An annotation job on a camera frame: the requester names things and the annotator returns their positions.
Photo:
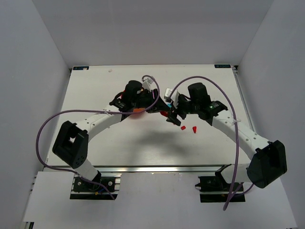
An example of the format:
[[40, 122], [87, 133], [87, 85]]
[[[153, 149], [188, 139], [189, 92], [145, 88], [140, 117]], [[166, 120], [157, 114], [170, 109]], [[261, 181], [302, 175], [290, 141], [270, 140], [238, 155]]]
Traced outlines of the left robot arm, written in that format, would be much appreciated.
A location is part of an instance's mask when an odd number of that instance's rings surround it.
[[146, 109], [147, 112], [169, 112], [169, 106], [158, 97], [157, 89], [150, 89], [149, 82], [131, 80], [106, 107], [106, 113], [94, 114], [86, 119], [61, 125], [52, 152], [74, 171], [92, 182], [100, 182], [101, 174], [87, 159], [88, 144], [100, 132], [129, 116], [130, 112]]

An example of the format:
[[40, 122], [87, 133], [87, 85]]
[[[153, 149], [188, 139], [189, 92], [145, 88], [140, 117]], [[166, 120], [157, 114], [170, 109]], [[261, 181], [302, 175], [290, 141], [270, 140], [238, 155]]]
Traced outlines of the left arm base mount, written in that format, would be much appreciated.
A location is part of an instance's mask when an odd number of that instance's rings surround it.
[[85, 181], [79, 176], [72, 180], [71, 200], [115, 200], [121, 184], [121, 174], [103, 173], [95, 184]]

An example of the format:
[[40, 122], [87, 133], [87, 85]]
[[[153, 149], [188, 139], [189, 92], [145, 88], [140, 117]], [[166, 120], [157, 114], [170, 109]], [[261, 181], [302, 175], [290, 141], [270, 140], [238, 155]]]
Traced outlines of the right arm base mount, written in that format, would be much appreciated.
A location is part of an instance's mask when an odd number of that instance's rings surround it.
[[194, 171], [198, 173], [198, 183], [195, 184], [195, 188], [199, 191], [201, 203], [226, 202], [231, 183], [226, 183], [221, 171], [231, 165], [194, 167]]

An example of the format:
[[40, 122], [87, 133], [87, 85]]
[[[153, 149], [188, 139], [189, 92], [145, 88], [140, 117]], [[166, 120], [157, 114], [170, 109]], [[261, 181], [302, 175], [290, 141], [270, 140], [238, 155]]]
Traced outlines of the red flower lego brick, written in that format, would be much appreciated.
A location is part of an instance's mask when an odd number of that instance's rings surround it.
[[168, 117], [168, 112], [166, 111], [161, 111], [160, 114], [164, 117]]

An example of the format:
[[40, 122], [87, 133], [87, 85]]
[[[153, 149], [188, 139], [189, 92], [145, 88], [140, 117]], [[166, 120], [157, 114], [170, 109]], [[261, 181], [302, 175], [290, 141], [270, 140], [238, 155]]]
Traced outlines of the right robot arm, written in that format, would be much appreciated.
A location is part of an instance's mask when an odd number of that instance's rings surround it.
[[248, 164], [223, 165], [215, 172], [222, 183], [250, 182], [258, 188], [265, 188], [287, 172], [285, 146], [279, 140], [269, 141], [248, 126], [238, 122], [233, 113], [220, 101], [212, 101], [204, 84], [188, 86], [189, 96], [173, 89], [166, 89], [164, 98], [171, 103], [168, 120], [180, 125], [177, 119], [187, 115], [198, 115], [210, 126], [218, 129], [236, 143], [237, 149], [248, 156]]

